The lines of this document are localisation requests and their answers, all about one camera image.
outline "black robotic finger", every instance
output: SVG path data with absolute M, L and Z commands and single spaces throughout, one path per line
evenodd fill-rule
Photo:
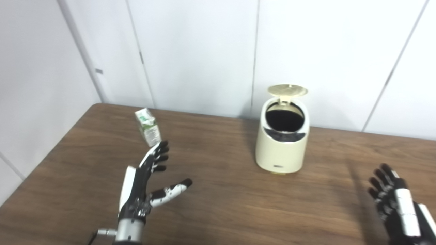
M 166 169 L 167 167 L 164 165 L 156 165 L 155 167 L 153 167 L 153 172 L 162 172 L 165 171 Z
M 389 177 L 389 179 L 390 179 L 392 182 L 393 182 L 396 178 L 398 178 L 397 173 L 396 173 L 394 170 L 392 170 L 392 168 L 391 168 L 389 165 L 383 163 L 383 164 L 380 166 L 380 168 L 381 168 L 381 170 L 383 170 L 383 172 L 384 172 L 384 173 Z
M 379 192 L 384 191 L 382 185 L 380 184 L 380 182 L 379 182 L 376 178 L 371 177 L 371 178 L 369 179 L 369 182 L 370 182 L 370 183 L 375 187 L 375 189 L 377 189 Z
M 159 143 L 159 148 L 161 149 L 161 148 L 164 148 L 164 147 L 166 147 L 168 145 L 168 140 L 164 140 L 164 141 L 161 141 L 160 143 Z
M 170 150 L 169 147 L 165 147 L 165 148 L 159 149 L 157 154 L 161 155 L 161 154 L 167 153 L 169 150 Z
M 159 155 L 154 159 L 154 163 L 156 164 L 166 160 L 168 160 L 168 155 Z
M 368 189 L 368 193 L 372 196 L 372 198 L 374 199 L 374 201 L 379 200 L 378 198 L 378 191 L 376 191 L 374 188 L 369 188 Z
M 381 180 L 385 187 L 391 184 L 387 179 L 388 177 L 380 169 L 374 170 L 374 174 Z

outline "panel seam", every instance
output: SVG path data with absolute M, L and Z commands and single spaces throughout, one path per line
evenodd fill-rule
M 138 51 L 139 51 L 139 54 L 140 54 L 140 58 L 141 58 L 141 62 L 142 62 L 142 67 L 144 69 L 145 79 L 147 80 L 146 82 L 147 82 L 148 90 L 150 91 L 151 102 L 153 104 L 153 107 L 157 109 L 157 104 L 156 104 L 156 102 L 154 100 L 153 91 L 151 89 L 151 82 L 150 82 L 150 79 L 148 77 L 147 68 L 145 67 L 145 62 L 144 62 L 144 59 L 143 59 L 143 53 L 142 53 L 142 50 L 141 50 L 141 46 L 139 44 L 139 38 L 138 38 L 138 34 L 136 32 L 135 23 L 133 22 L 132 11 L 130 10 L 129 1 L 125 0 L 125 2 L 126 2 L 126 6 L 127 6 L 127 11 L 129 12 L 130 23 L 132 25 L 133 34 L 135 35 L 136 45 L 138 47 Z
M 413 35 L 413 33 L 415 32 L 415 29 L 416 29 L 416 27 L 418 26 L 418 23 L 419 23 L 419 21 L 421 20 L 421 16 L 422 16 L 422 14 L 424 13 L 424 11 L 425 11 L 425 9 L 426 9 L 428 3 L 429 3 L 429 0 L 426 0 L 425 3 L 424 3 L 424 5 L 422 6 L 421 11 L 419 12 L 418 17 L 417 17 L 417 19 L 416 19 L 416 21 L 415 21 L 415 23 L 414 23 L 414 25 L 413 25 L 413 27 L 412 27 L 412 29 L 411 29 L 411 31 L 410 31 L 408 37 L 407 37 L 407 39 L 406 39 L 406 41 L 405 41 L 405 43 L 404 43 L 404 45 L 403 45 L 403 47 L 402 47 L 402 49 L 401 49 L 401 51 L 400 51 L 400 54 L 398 55 L 397 60 L 395 61 L 394 66 L 392 67 L 392 70 L 391 70 L 391 72 L 389 73 L 389 76 L 388 76 L 388 78 L 386 79 L 386 82 L 385 82 L 385 84 L 383 85 L 383 88 L 381 89 L 380 94 L 378 95 L 377 100 L 375 101 L 375 104 L 374 104 L 374 106 L 372 107 L 371 112 L 369 113 L 369 116 L 368 116 L 368 118 L 366 119 L 365 124 L 363 125 L 362 132 L 365 132 L 365 130 L 366 130 L 366 128 L 367 128 L 367 126 L 368 126 L 368 124 L 369 124 L 369 122 L 370 122 L 372 116 L 374 115 L 374 112 L 375 112 L 375 110 L 377 109 L 377 106 L 378 106 L 378 104 L 379 104 L 379 102 L 380 102 L 380 100 L 381 100 L 383 94 L 385 93 L 385 90 L 386 90 L 386 88 L 387 88 L 389 82 L 391 81 L 392 75 L 394 74 L 395 69 L 397 68 L 398 63 L 400 62 L 401 57 L 403 56 L 404 50 L 406 50 L 407 45 L 409 44 L 409 41 L 410 41 L 410 39 L 412 38 L 412 35 Z
M 250 118 L 253 118 L 253 103 L 254 103 L 254 84 L 256 75 L 256 56 L 257 56 L 257 37 L 259 32 L 259 12 L 260 12 L 260 0 L 257 1 L 257 13 L 256 13 L 256 32 L 254 40 L 254 59 L 253 59 L 253 80 L 251 83 L 251 102 L 250 102 Z
M 20 177 L 20 179 L 25 180 L 26 177 L 24 177 L 24 175 L 12 164 L 11 161 L 9 161 L 9 159 L 0 151 L 0 159 L 3 160 L 6 165 L 12 169 L 12 171 L 14 173 L 16 173 L 18 175 L 18 177 Z

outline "robot hand finger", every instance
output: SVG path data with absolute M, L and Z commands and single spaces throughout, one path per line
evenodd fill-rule
M 188 187 L 190 187 L 191 185 L 192 185 L 192 180 L 185 179 L 184 181 L 182 181 L 178 184 L 171 185 L 169 187 L 154 191 L 154 192 L 150 193 L 150 195 L 151 195 L 150 205 L 154 208 L 158 207 L 160 205 L 163 205 L 163 204 L 171 201 L 172 199 L 174 199 L 178 195 L 180 195 L 182 192 L 184 192 L 186 189 L 188 189 Z

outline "cable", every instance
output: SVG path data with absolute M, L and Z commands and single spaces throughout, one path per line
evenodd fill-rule
M 98 231 L 95 231 L 95 232 L 92 233 L 91 238 L 88 240 L 88 243 L 86 245 L 91 245 L 92 244 L 94 239 L 97 237 L 97 232 Z

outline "green and white carton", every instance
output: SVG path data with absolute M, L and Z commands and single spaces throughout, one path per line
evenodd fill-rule
M 156 118 L 147 108 L 135 112 L 135 116 L 139 125 L 139 131 L 145 141 L 147 141 L 148 146 L 152 147 L 162 141 Z

